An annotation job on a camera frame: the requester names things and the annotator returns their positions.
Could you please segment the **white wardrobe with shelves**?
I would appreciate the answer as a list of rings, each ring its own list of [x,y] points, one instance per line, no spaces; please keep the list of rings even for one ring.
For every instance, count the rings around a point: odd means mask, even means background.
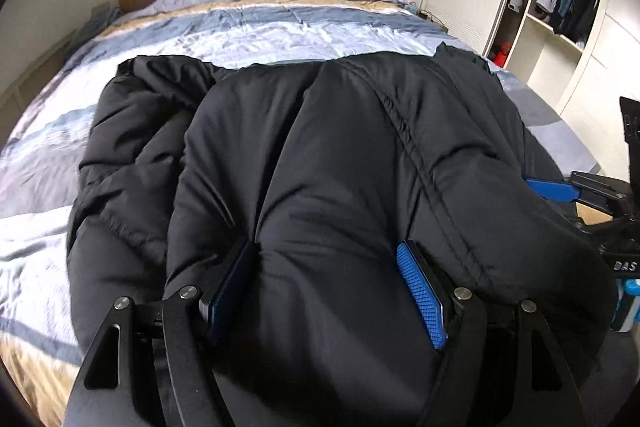
[[[621,98],[639,95],[639,0],[423,0],[454,38],[506,69],[608,176],[629,173]]]

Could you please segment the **striped blue yellow duvet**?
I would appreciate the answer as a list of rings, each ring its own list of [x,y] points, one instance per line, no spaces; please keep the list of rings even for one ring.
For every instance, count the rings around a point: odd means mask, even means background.
[[[1,151],[1,358],[35,421],[62,423],[78,371],[66,225],[99,97],[120,64],[185,56],[240,69],[455,44],[394,0],[157,0],[82,44]]]

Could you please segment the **red item on shelf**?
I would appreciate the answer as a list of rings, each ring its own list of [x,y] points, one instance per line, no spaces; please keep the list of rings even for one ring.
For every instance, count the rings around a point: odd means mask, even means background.
[[[491,62],[501,68],[506,66],[506,60],[509,58],[511,46],[512,43],[510,42],[495,43],[489,53]]]

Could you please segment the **black puffer jacket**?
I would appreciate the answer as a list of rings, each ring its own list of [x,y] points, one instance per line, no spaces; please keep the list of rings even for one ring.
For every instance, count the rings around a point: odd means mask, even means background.
[[[210,345],[240,425],[407,426],[437,353],[395,261],[536,303],[575,381],[615,309],[597,249],[528,178],[560,170],[487,63],[375,53],[225,70],[138,56],[105,86],[70,215],[88,348],[118,297],[152,303],[255,246]]]

